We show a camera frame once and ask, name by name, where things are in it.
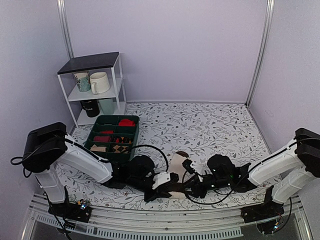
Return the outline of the beige rolled sock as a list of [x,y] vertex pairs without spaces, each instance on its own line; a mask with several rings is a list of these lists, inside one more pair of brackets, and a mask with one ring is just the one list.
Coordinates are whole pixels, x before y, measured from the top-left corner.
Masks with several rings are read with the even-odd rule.
[[94,144],[93,146],[91,146],[90,151],[92,152],[102,152],[102,153],[106,153],[108,150],[108,148],[106,146],[98,146],[96,144]]

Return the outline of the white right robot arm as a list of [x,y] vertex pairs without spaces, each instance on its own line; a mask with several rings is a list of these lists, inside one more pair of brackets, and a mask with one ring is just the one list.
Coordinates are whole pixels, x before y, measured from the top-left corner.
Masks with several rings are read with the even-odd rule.
[[247,163],[235,166],[229,157],[215,154],[207,161],[210,173],[204,174],[191,168],[190,161],[184,168],[193,174],[184,186],[185,195],[204,198],[210,190],[230,187],[232,192],[246,193],[256,189],[268,179],[290,171],[286,179],[273,185],[266,193],[267,200],[259,206],[262,218],[269,218],[278,210],[278,204],[320,176],[320,136],[306,128],[295,131],[295,137],[286,146],[260,160],[254,166]]

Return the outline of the cream ceramic mug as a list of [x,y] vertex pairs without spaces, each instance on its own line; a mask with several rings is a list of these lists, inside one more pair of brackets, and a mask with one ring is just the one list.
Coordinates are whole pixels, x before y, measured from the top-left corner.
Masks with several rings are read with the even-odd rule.
[[95,72],[89,77],[91,91],[94,95],[102,94],[110,89],[110,83],[106,72]]

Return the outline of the right aluminium corner post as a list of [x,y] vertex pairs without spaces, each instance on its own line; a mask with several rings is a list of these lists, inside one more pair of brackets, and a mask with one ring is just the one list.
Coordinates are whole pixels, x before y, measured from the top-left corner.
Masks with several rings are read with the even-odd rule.
[[259,51],[258,51],[258,56],[257,56],[255,68],[253,71],[251,84],[249,87],[249,92],[248,92],[246,102],[245,102],[245,105],[247,106],[247,108],[250,108],[250,106],[253,102],[254,94],[255,94],[255,91],[256,91],[256,88],[258,85],[258,80],[260,77],[260,73],[262,70],[263,60],[264,60],[265,52],[267,49],[268,38],[269,38],[271,26],[272,26],[274,6],[275,6],[274,0],[267,0],[266,1],[266,11],[265,11],[265,18],[264,18],[264,25],[263,25],[260,47],[259,47]]

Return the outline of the aluminium corner post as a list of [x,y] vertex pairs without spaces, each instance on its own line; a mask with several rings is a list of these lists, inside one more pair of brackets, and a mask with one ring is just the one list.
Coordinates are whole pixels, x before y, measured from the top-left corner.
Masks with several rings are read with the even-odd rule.
[[69,59],[72,59],[74,57],[74,51],[72,47],[72,41],[68,26],[68,19],[67,19],[67,12],[66,12],[66,5],[64,0],[57,0],[57,9],[58,9],[58,15],[59,15],[59,22],[62,30],[62,36],[67,52],[67,56]]
[[266,1],[266,11],[265,11],[265,18],[264,18],[264,25],[263,25],[260,47],[259,47],[259,51],[258,51],[258,56],[257,56],[255,68],[253,71],[251,84],[249,87],[249,92],[248,92],[246,102],[245,102],[245,105],[247,106],[247,108],[250,108],[250,106],[253,102],[254,94],[255,94],[255,91],[256,91],[256,88],[258,85],[258,80],[260,77],[260,73],[262,70],[263,60],[264,60],[265,52],[267,49],[268,38],[269,38],[271,26],[272,26],[274,6],[275,6],[274,0],[267,0]]

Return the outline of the left aluminium corner post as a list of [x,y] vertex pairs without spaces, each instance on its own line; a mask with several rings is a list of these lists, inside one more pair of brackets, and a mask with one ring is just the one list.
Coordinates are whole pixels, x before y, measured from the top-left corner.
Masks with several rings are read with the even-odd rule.
[[57,0],[57,9],[58,9],[58,15],[59,15],[59,22],[62,30],[62,36],[67,52],[67,56],[69,59],[72,59],[74,57],[74,51],[72,47],[72,41],[68,26],[68,19],[67,19],[67,12],[66,12],[66,5],[64,0]]

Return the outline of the green divided organizer tray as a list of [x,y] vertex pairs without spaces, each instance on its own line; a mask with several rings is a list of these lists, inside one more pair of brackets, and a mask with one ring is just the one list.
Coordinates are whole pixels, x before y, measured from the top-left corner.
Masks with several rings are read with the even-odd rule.
[[136,115],[100,115],[84,147],[111,162],[129,162],[135,154],[139,121]]

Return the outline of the argyle rolled sock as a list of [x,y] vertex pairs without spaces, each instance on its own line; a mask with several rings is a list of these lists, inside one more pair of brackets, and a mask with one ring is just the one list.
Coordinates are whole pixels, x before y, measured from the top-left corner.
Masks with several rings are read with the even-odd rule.
[[133,138],[127,136],[113,136],[111,142],[117,144],[132,144]]
[[113,144],[110,151],[117,154],[128,154],[130,147],[128,145]]

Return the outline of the red rolled sock back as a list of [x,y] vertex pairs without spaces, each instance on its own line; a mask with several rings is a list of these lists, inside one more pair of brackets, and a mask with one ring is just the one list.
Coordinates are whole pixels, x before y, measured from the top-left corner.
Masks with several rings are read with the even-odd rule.
[[119,121],[118,126],[121,126],[121,127],[135,127],[136,123],[133,120],[124,118],[124,119],[121,119]]

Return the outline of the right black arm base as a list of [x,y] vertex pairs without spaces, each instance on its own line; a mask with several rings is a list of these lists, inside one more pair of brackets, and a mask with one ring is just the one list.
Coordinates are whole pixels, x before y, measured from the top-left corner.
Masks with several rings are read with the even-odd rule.
[[263,203],[241,208],[240,215],[245,223],[279,217],[284,214],[284,204],[273,201],[273,188],[274,186],[271,186],[266,190]]

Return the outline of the red rolled sock middle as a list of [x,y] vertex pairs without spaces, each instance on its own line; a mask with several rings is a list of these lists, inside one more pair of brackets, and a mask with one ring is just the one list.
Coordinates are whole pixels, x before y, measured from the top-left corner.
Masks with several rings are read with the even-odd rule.
[[113,135],[114,131],[113,130],[104,130],[104,131],[100,131],[99,133],[103,134],[103,135]]

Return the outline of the cream and brown sock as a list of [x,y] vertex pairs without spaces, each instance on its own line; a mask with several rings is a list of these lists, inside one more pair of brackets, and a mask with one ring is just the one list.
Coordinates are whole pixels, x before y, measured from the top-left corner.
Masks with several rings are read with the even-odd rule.
[[168,193],[171,194],[171,199],[186,199],[184,188],[182,184],[182,177],[186,171],[183,167],[183,162],[189,158],[189,155],[184,151],[177,151],[173,154],[172,159],[169,163],[168,171],[170,173],[175,173],[178,175],[178,181],[174,182],[172,186],[169,187]]

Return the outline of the white shelf with black top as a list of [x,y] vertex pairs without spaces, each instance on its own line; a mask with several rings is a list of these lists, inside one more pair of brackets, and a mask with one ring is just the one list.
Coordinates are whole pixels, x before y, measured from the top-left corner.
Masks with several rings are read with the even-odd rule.
[[[67,93],[62,77],[71,74],[75,86]],[[103,115],[101,101],[109,100],[124,115],[127,99],[121,55],[118,51],[71,58],[58,72],[58,81],[76,127],[92,125]]]

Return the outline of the dark red rolled sock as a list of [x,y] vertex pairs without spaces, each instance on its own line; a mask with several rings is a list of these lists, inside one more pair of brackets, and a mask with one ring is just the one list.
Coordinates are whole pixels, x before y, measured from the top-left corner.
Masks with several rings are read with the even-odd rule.
[[93,138],[94,142],[99,142],[99,143],[109,143],[112,140],[112,137],[109,135],[104,135],[104,136],[98,136],[96,135]]

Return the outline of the aluminium front rail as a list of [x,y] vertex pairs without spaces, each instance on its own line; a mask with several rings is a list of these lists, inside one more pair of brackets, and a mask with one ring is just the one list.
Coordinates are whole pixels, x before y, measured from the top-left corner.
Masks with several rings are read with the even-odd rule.
[[258,225],[274,218],[246,223],[241,206],[201,210],[133,210],[92,207],[89,222],[76,222],[69,235],[76,239],[110,240],[314,240],[298,196],[284,205],[283,228],[263,235]]

